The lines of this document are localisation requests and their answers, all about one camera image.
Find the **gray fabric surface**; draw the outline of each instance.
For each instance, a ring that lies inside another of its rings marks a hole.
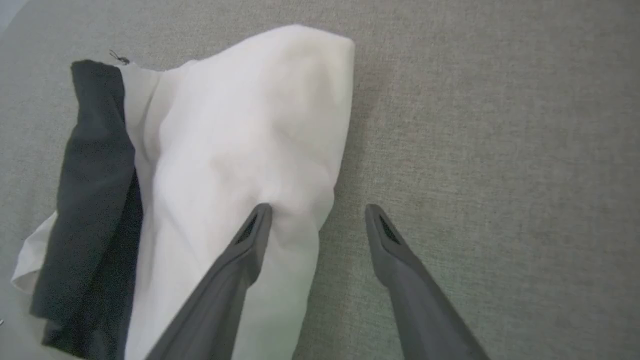
[[[638,359],[638,19],[633,0],[31,0],[0,37],[0,354],[41,351],[8,278],[53,210],[71,61],[167,69],[297,22],[352,38],[356,65],[296,358],[401,358],[377,202],[494,360]]]

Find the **black garment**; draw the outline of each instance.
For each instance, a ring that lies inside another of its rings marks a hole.
[[[85,359],[123,359],[142,223],[120,70],[71,66],[79,103],[58,188],[58,218],[31,313],[43,344]]]

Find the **crumpled white fabric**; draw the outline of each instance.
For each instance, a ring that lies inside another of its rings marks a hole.
[[[261,202],[273,223],[233,359],[292,357],[333,206],[353,57],[348,38],[286,26],[166,72],[120,67],[144,207],[126,359],[145,358]]]
[[[11,283],[27,294],[33,294],[44,262],[44,255],[47,252],[49,234],[57,218],[58,212],[55,211],[47,220],[44,220],[36,231],[24,240],[18,254],[18,263],[11,276]]]

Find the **small black thread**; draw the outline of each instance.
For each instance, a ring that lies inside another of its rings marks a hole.
[[[118,56],[118,54],[116,54],[116,52],[113,50],[109,50],[109,55],[113,56],[114,59],[122,62],[124,65],[128,65],[131,62],[129,61],[129,59],[125,58],[124,56],[122,57]]]

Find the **black cloth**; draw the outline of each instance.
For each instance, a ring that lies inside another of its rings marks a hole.
[[[43,344],[85,359],[123,359],[142,223],[120,70],[78,61],[79,103],[65,149],[58,218],[33,294]]]

